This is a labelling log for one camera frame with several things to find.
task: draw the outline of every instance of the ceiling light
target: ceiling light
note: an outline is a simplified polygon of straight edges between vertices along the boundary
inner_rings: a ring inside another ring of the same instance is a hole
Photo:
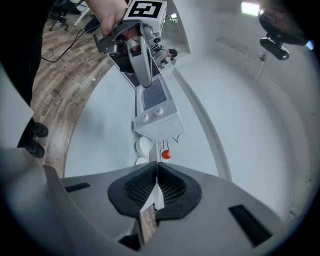
[[[315,46],[312,43],[312,41],[308,41],[308,43],[306,44],[306,47],[308,47],[310,50],[313,50],[315,48]]]
[[[242,2],[241,9],[244,14],[250,14],[254,16],[258,16],[259,13],[259,4],[252,2]]]

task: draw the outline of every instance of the wooden floor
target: wooden floor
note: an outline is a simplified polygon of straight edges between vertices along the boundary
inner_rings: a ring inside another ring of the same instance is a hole
[[[49,31],[51,21],[44,28],[42,56],[56,60],[74,41],[80,26],[73,26],[78,15],[68,15],[68,31],[59,27]],[[78,117],[100,79],[112,66],[106,55],[97,51],[94,39],[84,34],[56,63],[41,60],[33,84],[31,108],[34,120],[45,124],[48,137],[38,138],[45,155],[40,162],[56,169],[64,176],[70,139]]]

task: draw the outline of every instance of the human hand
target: human hand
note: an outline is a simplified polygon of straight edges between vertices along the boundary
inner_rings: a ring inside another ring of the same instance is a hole
[[[90,10],[101,23],[103,36],[108,35],[113,26],[126,14],[128,5],[125,0],[86,0]],[[133,27],[122,34],[124,40],[138,36],[138,28]]]

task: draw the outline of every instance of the display screen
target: display screen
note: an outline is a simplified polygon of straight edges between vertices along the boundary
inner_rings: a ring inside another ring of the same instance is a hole
[[[146,111],[167,100],[162,84],[158,79],[152,81],[152,85],[144,88],[141,94],[143,109]]]

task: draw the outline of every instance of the red object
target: red object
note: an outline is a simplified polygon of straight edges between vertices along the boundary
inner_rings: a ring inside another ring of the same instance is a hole
[[[171,153],[170,153],[169,150],[165,150],[165,151],[163,151],[163,152],[161,153],[161,156],[162,156],[163,159],[168,160],[168,159],[171,158]]]

